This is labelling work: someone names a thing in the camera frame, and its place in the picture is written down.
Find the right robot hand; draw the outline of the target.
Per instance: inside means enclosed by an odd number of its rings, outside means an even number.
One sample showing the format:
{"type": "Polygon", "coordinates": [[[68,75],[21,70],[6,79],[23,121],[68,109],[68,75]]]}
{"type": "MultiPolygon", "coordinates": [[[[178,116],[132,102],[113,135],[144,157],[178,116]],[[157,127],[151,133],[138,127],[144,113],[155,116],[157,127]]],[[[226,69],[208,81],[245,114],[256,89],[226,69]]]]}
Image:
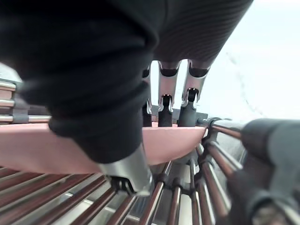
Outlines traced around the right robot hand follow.
{"type": "Polygon", "coordinates": [[[72,139],[118,189],[149,195],[142,138],[150,107],[143,74],[159,63],[159,103],[196,103],[204,79],[249,0],[3,0],[0,61],[17,71],[22,98],[44,106],[50,129],[72,139]]]}

